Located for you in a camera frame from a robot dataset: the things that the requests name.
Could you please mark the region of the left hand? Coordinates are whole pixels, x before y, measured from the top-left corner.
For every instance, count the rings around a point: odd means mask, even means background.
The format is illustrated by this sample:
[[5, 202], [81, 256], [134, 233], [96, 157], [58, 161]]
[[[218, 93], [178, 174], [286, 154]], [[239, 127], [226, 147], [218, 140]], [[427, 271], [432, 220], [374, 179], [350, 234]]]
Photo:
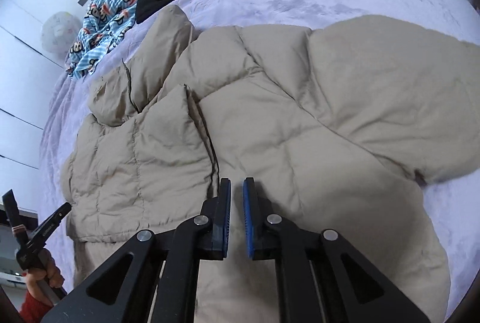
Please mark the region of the left hand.
[[64, 285], [64, 277], [60, 269], [56, 266], [55, 259], [47, 249], [43, 249], [40, 256], [45, 260], [43, 264], [44, 268], [32, 268], [24, 274], [27, 291], [37, 301], [53, 307], [53, 303], [48, 295], [41, 289], [39, 283], [44, 281], [47, 282], [50, 287], [61, 288]]

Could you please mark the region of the left red sleeve forearm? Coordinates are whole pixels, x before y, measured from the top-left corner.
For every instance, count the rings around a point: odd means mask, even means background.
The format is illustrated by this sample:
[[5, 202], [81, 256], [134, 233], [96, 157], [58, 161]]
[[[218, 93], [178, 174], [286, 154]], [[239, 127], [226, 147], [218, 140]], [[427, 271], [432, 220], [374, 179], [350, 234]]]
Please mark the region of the left red sleeve forearm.
[[36, 300], [27, 292], [20, 309], [20, 316], [26, 323], [40, 323], [51, 309], [52, 306]]

